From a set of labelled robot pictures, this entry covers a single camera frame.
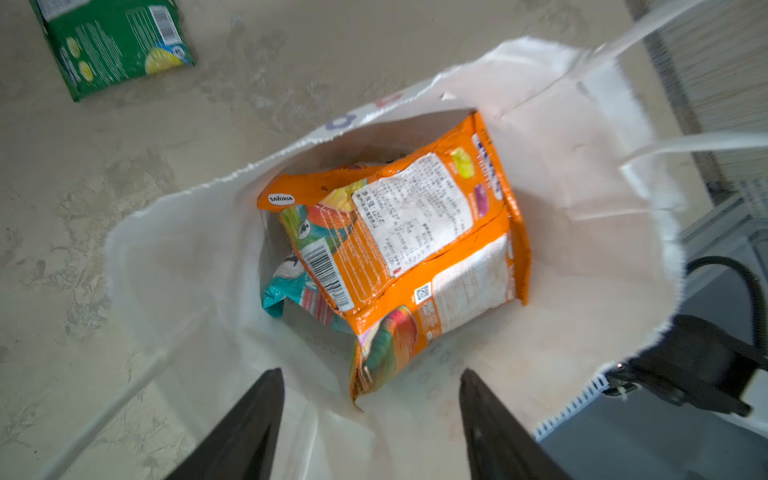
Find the teal candy bag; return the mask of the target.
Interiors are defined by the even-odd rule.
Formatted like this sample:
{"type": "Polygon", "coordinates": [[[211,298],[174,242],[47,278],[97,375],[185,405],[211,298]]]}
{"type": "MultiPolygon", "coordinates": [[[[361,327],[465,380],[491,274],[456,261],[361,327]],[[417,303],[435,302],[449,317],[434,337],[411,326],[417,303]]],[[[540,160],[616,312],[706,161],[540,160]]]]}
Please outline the teal candy bag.
{"type": "Polygon", "coordinates": [[[287,301],[300,306],[326,327],[342,333],[353,333],[350,326],[326,302],[293,251],[284,258],[264,288],[262,308],[270,316],[280,318],[287,301]]]}

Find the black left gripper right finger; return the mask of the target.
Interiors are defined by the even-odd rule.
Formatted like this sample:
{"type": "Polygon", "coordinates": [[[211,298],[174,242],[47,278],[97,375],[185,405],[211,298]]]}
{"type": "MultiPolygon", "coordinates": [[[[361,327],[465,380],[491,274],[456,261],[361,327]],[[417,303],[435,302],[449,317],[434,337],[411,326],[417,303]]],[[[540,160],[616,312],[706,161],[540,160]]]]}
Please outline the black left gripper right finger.
{"type": "Polygon", "coordinates": [[[473,370],[461,375],[459,405],[473,480],[568,480],[473,370]]]}

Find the orange snack bag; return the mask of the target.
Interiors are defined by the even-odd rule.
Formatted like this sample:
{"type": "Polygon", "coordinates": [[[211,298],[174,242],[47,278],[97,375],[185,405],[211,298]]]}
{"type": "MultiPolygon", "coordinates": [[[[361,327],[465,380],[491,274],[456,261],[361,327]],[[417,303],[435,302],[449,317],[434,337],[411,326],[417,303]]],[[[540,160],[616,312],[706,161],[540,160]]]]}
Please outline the orange snack bag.
{"type": "Polygon", "coordinates": [[[529,297],[525,222],[479,113],[388,164],[278,176],[257,205],[356,336],[352,398],[441,335],[529,297]]]}

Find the small green snack bag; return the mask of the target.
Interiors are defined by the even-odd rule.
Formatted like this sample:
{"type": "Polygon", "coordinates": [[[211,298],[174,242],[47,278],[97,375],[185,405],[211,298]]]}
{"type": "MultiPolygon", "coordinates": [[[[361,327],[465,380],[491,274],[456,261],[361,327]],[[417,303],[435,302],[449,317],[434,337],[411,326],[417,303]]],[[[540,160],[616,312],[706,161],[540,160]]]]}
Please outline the small green snack bag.
{"type": "Polygon", "coordinates": [[[195,63],[175,2],[30,3],[73,101],[195,63]]]}

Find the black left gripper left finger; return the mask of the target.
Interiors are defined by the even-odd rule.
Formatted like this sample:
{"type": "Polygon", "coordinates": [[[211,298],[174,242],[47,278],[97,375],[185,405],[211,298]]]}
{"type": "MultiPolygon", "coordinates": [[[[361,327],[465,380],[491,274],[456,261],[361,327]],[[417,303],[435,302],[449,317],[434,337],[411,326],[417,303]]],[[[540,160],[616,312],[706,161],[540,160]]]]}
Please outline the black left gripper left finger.
{"type": "Polygon", "coordinates": [[[167,479],[268,479],[284,403],[282,370],[264,372],[167,479]]]}

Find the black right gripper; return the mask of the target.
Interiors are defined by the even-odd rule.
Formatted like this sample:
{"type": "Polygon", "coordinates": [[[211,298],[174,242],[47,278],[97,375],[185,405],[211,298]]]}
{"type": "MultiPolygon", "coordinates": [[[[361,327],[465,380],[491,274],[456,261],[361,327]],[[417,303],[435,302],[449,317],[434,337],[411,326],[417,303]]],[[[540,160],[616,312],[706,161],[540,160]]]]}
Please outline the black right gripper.
{"type": "Polygon", "coordinates": [[[718,326],[692,315],[677,315],[659,343],[606,372],[615,389],[642,387],[675,406],[748,417],[742,399],[767,358],[718,326]]]}

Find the white paper bag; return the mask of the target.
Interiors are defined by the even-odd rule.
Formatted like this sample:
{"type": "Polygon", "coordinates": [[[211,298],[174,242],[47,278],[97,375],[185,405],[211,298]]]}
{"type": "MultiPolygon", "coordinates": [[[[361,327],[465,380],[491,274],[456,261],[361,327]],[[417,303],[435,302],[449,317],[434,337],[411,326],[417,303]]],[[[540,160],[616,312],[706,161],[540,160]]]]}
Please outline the white paper bag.
{"type": "Polygon", "coordinates": [[[149,383],[198,439],[179,478],[478,476],[477,376],[544,437],[671,327],[669,155],[767,144],[660,140],[636,102],[619,56],[690,8],[591,51],[504,42],[126,217],[105,277],[151,359],[41,477],[149,383]]]}

